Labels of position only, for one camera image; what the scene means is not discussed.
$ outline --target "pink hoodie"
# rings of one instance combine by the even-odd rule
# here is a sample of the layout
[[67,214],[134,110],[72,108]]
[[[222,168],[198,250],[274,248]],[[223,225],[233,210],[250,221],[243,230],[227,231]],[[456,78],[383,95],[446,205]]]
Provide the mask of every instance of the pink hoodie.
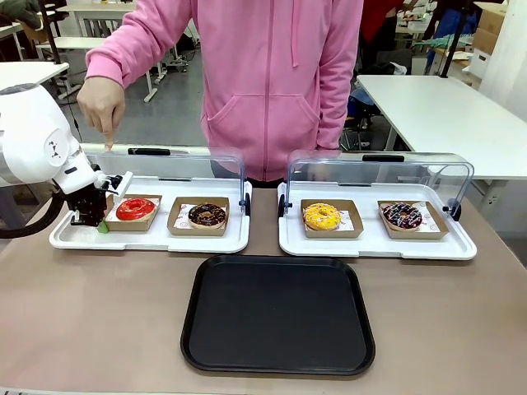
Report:
[[247,175],[285,176],[294,150],[334,150],[346,118],[363,0],[138,0],[87,55],[86,78],[127,87],[182,35],[203,53],[201,126],[210,147],[243,151]]

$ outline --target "white tray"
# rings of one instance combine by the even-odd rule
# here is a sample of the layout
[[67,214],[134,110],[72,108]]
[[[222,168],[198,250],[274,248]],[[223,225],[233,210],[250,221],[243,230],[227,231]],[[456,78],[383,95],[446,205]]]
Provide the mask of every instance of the white tray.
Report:
[[[252,197],[250,183],[245,192]],[[140,249],[171,252],[236,253],[249,242],[250,217],[240,209],[240,181],[193,179],[190,182],[134,177],[126,193],[162,195],[161,208],[148,232],[109,232],[101,234],[89,226],[71,226],[70,211],[51,232],[49,242],[58,249]],[[227,229],[222,237],[173,236],[166,223],[176,197],[211,196],[229,198],[231,206]]]
[[[278,187],[278,199],[286,185]],[[351,199],[357,205],[364,231],[357,239],[307,239],[300,204],[302,199]],[[440,240],[394,240],[388,236],[379,216],[378,200],[428,201],[443,216],[449,234]],[[289,195],[289,208],[278,219],[280,247],[291,255],[325,257],[401,257],[411,259],[468,260],[476,255],[476,245],[459,222],[445,215],[441,200],[420,184],[372,184],[347,187],[335,183],[298,183]]]

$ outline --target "black tray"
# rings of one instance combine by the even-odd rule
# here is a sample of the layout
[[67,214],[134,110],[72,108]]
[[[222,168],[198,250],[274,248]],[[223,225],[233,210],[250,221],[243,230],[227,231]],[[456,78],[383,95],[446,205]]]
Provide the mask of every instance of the black tray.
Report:
[[198,269],[181,350],[202,370],[352,375],[371,365],[375,343],[344,263],[222,255]]

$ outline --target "white paper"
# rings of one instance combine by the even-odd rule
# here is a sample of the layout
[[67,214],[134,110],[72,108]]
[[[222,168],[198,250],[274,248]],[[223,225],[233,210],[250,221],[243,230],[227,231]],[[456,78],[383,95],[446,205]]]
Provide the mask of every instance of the white paper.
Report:
[[149,200],[151,201],[152,203],[154,203],[156,205],[156,208],[154,209],[157,210],[157,207],[159,206],[159,203],[160,203],[160,199],[159,198],[149,198],[149,197],[127,197],[123,200],[121,200],[119,202],[119,204],[115,204],[114,205],[114,208],[111,209],[111,211],[108,213],[108,215],[106,216],[105,218],[105,221],[108,221],[108,222],[130,222],[130,221],[121,221],[119,218],[117,218],[117,208],[123,204],[124,202],[128,201],[128,200],[133,200],[133,199],[138,199],[138,198],[141,198],[141,199],[145,199],[145,200]]
[[[196,207],[197,204],[182,204],[180,213],[178,214],[178,217],[175,220],[174,227],[177,229],[194,229],[192,225],[190,225],[189,221],[189,211],[192,209],[192,207]],[[227,212],[227,207],[222,207],[224,212]],[[225,222],[222,226],[220,226],[218,229],[225,228]]]
[[[380,205],[380,208],[384,208],[386,206],[390,206],[393,203],[383,203]],[[417,202],[412,205],[413,207],[416,207],[419,212],[421,212],[422,215],[422,222],[419,226],[419,229],[416,230],[416,232],[427,232],[427,233],[438,233],[441,232],[439,229],[439,226],[437,226],[437,223],[432,218],[430,212],[427,208],[426,202]]]
[[[343,230],[355,230],[355,228],[353,227],[352,218],[349,215],[349,211],[339,211],[339,213],[340,213],[340,225],[338,226],[337,229],[332,230],[332,231],[341,232]],[[305,227],[305,230],[313,230],[305,222],[304,222],[304,227]]]

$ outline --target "yellow glazed donut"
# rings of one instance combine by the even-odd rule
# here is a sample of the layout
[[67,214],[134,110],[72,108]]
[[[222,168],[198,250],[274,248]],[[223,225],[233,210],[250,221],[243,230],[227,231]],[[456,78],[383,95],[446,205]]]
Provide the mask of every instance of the yellow glazed donut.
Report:
[[335,230],[340,225],[340,212],[329,204],[316,203],[304,210],[305,223],[312,230]]

